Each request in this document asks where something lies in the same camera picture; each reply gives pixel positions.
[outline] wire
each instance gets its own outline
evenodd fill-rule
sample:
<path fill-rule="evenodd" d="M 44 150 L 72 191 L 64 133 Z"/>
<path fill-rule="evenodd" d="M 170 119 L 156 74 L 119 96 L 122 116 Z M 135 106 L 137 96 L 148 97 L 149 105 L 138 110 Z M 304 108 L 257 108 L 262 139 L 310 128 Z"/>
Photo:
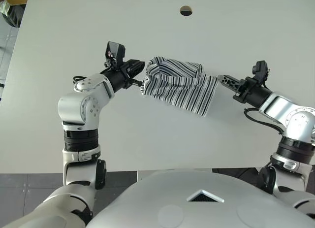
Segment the wire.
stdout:
<path fill-rule="evenodd" d="M 279 134 L 283 134 L 283 129 L 281 129 L 279 126 L 276 126 L 274 124 L 271 124 L 271 123 L 267 123 L 267 122 L 263 122 L 263 121 L 259 121 L 259 120 L 256 120 L 254 119 L 253 117 L 249 116 L 248 115 L 248 112 L 250 111 L 258 111 L 257 108 L 247 108 L 247 109 L 244 109 L 244 115 L 246 116 L 247 119 L 251 120 L 251 121 L 254 121 L 256 123 L 259 123 L 259 124 L 262 124 L 264 126 L 268 126 L 270 128 L 273 128 L 274 130 L 278 131 Z"/>
<path fill-rule="evenodd" d="M 77 75 L 77 76 L 74 76 L 73 77 L 73 84 L 76 84 L 78 81 L 81 81 L 83 79 L 85 79 L 86 77 L 84 76 L 80 76 L 80 75 Z"/>
<path fill-rule="evenodd" d="M 265 81 L 262 83 L 262 85 L 263 85 L 266 89 L 268 89 L 268 87 L 266 86 L 266 82 L 265 82 Z"/>

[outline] silver robot arm segment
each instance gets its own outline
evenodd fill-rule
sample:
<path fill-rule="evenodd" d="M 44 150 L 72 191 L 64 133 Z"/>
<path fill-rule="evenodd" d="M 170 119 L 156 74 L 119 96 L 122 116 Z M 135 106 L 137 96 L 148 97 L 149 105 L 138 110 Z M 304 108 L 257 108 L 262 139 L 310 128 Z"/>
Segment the silver robot arm segment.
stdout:
<path fill-rule="evenodd" d="M 133 79 L 145 63 L 123 61 L 125 47 L 108 42 L 106 69 L 89 77 L 75 76 L 74 93 L 60 98 L 63 121 L 63 187 L 32 213 L 6 228 L 83 228 L 93 217 L 95 193 L 105 186 L 106 163 L 100 160 L 97 128 L 102 108 L 121 88 L 141 85 Z"/>
<path fill-rule="evenodd" d="M 285 202 L 289 201 L 296 208 L 302 207 L 306 214 L 313 215 L 315 197 L 305 192 L 305 189 L 312 170 L 310 161 L 315 152 L 315 109 L 299 106 L 270 91 L 265 85 L 269 74 L 265 61 L 257 62 L 252 73 L 255 76 L 246 77 L 245 80 L 237 80 L 229 75 L 221 75 L 219 80 L 236 93 L 233 96 L 235 100 L 249 103 L 254 106 L 253 110 L 285 127 L 285 130 L 280 131 L 282 138 L 276 152 L 259 172 L 257 186 Z"/>

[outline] black and white striped fabric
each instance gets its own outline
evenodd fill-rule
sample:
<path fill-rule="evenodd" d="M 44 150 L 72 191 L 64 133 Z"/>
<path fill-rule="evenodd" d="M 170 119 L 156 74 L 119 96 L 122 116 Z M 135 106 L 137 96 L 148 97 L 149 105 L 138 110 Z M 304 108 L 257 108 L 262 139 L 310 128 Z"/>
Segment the black and white striped fabric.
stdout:
<path fill-rule="evenodd" d="M 206 76 L 201 64 L 152 58 L 147 66 L 143 95 L 206 116 L 218 79 Z"/>

